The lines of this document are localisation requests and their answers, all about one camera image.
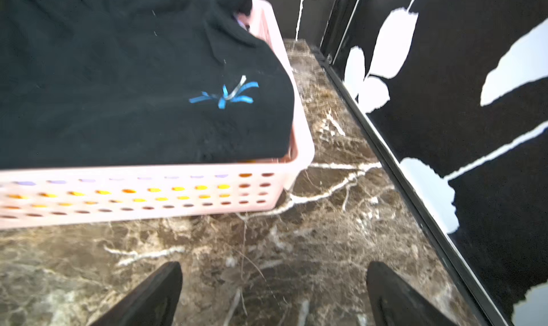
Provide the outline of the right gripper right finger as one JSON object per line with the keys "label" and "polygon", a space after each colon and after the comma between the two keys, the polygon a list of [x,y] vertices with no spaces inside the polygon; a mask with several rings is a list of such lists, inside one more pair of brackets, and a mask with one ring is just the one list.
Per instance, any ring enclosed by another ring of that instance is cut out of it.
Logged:
{"label": "right gripper right finger", "polygon": [[385,263],[369,264],[366,283],[376,325],[456,326]]}

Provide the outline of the purple Persist t-shirt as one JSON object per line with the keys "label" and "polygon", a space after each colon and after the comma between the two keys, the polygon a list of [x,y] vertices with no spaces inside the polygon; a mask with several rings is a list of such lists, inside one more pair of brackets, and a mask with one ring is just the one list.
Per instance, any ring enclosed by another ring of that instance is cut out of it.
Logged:
{"label": "purple Persist t-shirt", "polygon": [[249,31],[250,29],[250,26],[248,23],[246,23],[244,20],[240,19],[240,18],[235,18],[235,21],[238,22],[238,25],[242,28],[242,29],[245,29],[247,31]]}

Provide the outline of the black t-shirt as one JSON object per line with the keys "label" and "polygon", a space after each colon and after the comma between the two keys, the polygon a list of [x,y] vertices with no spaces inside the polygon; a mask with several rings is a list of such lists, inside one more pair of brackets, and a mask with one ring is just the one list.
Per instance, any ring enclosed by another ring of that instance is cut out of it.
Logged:
{"label": "black t-shirt", "polygon": [[252,0],[1,0],[1,167],[284,157],[291,80]]}

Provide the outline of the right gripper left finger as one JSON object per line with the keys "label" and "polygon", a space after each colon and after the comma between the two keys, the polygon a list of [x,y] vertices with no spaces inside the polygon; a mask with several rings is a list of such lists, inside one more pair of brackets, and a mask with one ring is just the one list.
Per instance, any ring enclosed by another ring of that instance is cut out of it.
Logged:
{"label": "right gripper left finger", "polygon": [[180,263],[164,263],[93,324],[172,325],[183,282]]}

